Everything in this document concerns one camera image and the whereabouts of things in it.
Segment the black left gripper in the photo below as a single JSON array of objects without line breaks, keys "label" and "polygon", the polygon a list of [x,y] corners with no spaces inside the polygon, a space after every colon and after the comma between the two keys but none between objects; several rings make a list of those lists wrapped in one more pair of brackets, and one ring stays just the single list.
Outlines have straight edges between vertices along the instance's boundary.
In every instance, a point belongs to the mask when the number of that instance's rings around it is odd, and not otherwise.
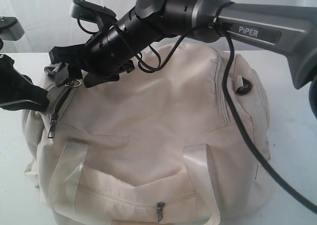
[{"label": "black left gripper", "polygon": [[48,91],[32,84],[30,77],[14,68],[15,61],[0,55],[0,107],[7,111],[46,111]]}]

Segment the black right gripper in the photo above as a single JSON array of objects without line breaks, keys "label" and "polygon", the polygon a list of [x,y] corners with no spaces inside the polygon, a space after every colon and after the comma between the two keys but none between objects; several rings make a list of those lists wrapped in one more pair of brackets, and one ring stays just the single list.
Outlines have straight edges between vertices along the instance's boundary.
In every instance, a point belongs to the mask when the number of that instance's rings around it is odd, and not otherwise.
[{"label": "black right gripper", "polygon": [[116,71],[135,54],[161,37],[152,25],[131,9],[106,32],[100,32],[87,44],[55,46],[49,51],[51,64],[61,62],[86,71],[84,85],[95,87],[120,79]]}]

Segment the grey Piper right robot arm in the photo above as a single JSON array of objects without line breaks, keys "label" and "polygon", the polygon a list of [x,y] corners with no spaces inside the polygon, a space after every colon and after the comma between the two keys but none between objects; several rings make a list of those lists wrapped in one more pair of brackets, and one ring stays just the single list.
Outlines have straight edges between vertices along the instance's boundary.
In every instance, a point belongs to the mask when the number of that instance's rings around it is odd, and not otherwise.
[{"label": "grey Piper right robot arm", "polygon": [[317,110],[317,9],[315,7],[243,4],[231,0],[136,0],[121,18],[85,0],[73,0],[71,16],[97,25],[80,45],[54,47],[52,64],[57,86],[90,74],[89,87],[117,81],[130,72],[136,54],[165,38],[212,43],[221,37],[265,49],[287,58],[293,85],[310,86],[309,101]]}]

